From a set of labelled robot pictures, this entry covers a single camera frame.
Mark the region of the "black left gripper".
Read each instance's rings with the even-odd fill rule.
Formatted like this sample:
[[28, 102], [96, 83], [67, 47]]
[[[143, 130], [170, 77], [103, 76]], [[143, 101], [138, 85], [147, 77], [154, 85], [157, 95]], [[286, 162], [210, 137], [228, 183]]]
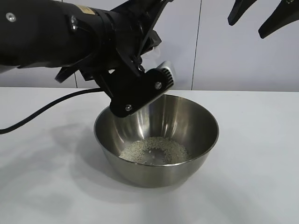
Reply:
[[72, 62], [63, 65], [58, 82], [80, 71], [85, 80], [109, 78], [110, 70], [135, 79], [144, 74], [141, 56], [161, 42], [154, 30], [167, 0], [128, 0], [112, 10], [62, 3], [72, 38], [78, 39]]

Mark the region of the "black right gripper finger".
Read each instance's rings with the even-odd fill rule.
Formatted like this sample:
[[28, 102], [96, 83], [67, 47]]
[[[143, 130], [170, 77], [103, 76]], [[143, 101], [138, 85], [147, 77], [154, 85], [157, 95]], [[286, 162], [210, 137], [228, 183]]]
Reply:
[[282, 0], [270, 17], [259, 28], [262, 39], [280, 28], [299, 20], [299, 0]]
[[254, 4], [254, 0], [235, 0], [235, 3], [228, 16], [230, 26], [235, 25], [242, 15]]

